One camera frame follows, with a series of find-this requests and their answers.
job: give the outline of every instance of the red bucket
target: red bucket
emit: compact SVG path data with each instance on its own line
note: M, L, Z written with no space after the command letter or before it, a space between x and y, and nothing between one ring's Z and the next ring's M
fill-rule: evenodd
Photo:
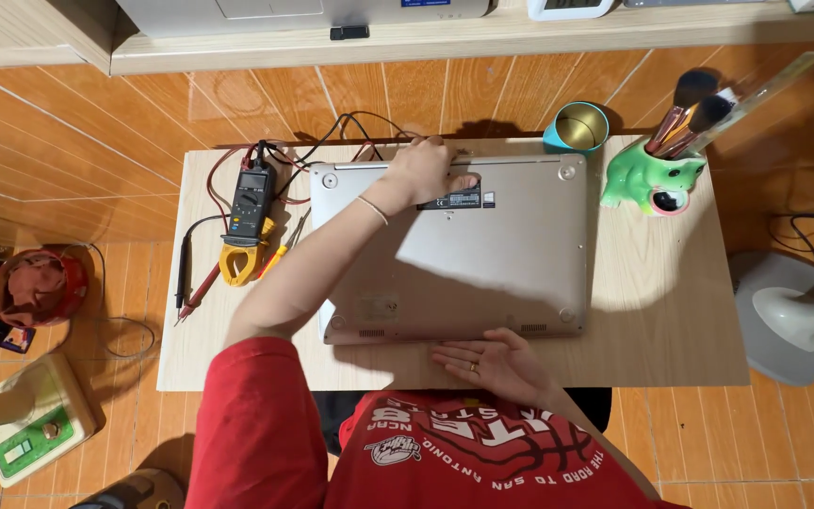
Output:
M6 294L8 292L8 277L17 264L29 256L48 255L57 260L62 265L64 273L64 295L56 306L47 313L45 319L38 323L24 324L15 323L6 319L2 311L5 309ZM40 327L43 325L55 325L71 318L77 309L83 304L83 298L87 295L87 270L83 263L73 256L69 256L60 251L52 249L28 249L8 258L0 267L0 320L13 327Z

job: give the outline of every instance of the clamp meter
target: clamp meter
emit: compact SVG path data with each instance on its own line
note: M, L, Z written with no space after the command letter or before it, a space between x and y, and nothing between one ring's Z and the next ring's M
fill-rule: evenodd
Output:
M275 229L275 223L269 219L274 191L275 168L270 165L242 170L238 175L228 234L221 236L224 245L219 268L225 283L243 286L250 281L257 265L262 264L262 251L269 245L265 239ZM235 275L233 258L237 254L245 254L247 262Z

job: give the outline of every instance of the makeup brush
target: makeup brush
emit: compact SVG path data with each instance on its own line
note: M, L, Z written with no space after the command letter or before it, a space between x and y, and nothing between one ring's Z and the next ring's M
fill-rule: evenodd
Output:
M652 153L659 159L673 159L689 147L690 143L699 137L699 134L712 129L731 112L731 104L724 97L710 95L699 101L699 107L693 113L693 118L684 126L684 129L670 137Z
M708 73L687 71L681 75L677 80L677 88L674 89L674 105L667 111L665 119L661 121L659 128L652 135L652 139L646 144L646 151L651 154L658 150L667 133L684 121L687 110L700 100L714 94L717 88L718 80Z

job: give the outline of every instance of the forearm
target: forearm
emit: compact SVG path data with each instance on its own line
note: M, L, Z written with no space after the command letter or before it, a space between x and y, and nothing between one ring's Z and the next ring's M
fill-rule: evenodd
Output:
M639 489L641 489L643 493L650 498L650 500L661 500L661 495L659 495L659 492L655 491L655 487L652 485L649 479L639 471L636 465L633 465L633 462L630 461L629 458L624 455L624 453L620 452L613 444L611 444L605 435L595 428L595 425L589 421L586 414L582 413L580 407L573 402L571 397L567 395L567 392L565 392L564 389L558 388L553 391L552 394L550 394L549 397L547 397L542 403L542 409L561 416L571 421L575 425L583 428L608 451L608 454L610 454L611 457L613 457L615 461L620 464L621 468L624 469L624 472L626 472L628 476L633 478L633 481L636 482Z
M384 184L364 196L387 216L403 204ZM338 280L385 221L355 200L291 249L244 297L232 317L225 346L259 335L290 339L322 305Z

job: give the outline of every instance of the teal cup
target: teal cup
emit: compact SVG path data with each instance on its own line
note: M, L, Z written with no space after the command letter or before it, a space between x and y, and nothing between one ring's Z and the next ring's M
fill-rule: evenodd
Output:
M542 136L547 154L589 156L608 139L608 117L596 105L577 101L564 105Z

